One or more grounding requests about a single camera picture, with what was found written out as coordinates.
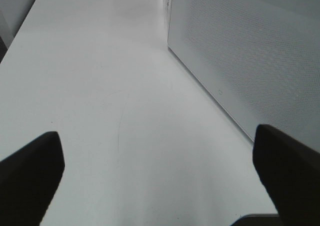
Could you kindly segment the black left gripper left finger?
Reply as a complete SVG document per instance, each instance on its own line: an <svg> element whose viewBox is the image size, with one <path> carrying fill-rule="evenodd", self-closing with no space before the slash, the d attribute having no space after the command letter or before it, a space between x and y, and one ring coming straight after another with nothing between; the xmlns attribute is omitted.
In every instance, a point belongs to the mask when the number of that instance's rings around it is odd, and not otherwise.
<svg viewBox="0 0 320 226"><path fill-rule="evenodd" d="M55 131L42 134L2 160L1 225L40 225L64 169L62 144Z"/></svg>

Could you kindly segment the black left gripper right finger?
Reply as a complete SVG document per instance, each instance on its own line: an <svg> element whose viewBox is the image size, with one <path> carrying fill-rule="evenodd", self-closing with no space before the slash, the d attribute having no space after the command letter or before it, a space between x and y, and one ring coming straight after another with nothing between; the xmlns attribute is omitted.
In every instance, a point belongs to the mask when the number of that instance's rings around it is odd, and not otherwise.
<svg viewBox="0 0 320 226"><path fill-rule="evenodd" d="M252 161L284 225L319 225L318 152L270 125L260 124Z"/></svg>

